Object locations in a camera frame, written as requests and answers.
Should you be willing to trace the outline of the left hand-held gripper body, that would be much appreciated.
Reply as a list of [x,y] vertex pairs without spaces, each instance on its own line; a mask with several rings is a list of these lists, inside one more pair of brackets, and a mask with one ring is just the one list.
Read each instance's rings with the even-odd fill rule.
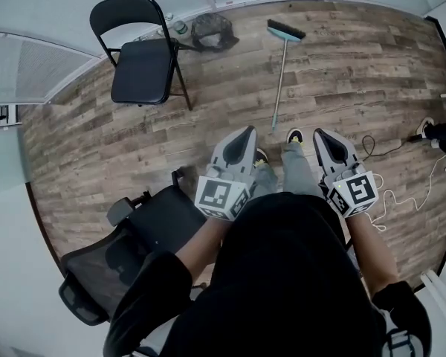
[[208,164],[198,178],[194,205],[205,216],[233,222],[248,203],[253,182],[251,167],[237,171]]

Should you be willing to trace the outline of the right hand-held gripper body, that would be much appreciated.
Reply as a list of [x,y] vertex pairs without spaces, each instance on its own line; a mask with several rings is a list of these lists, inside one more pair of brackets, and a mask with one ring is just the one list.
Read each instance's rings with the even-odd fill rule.
[[321,162],[321,167],[324,198],[343,218],[363,213],[378,201],[374,175],[363,162],[335,164],[327,161]]

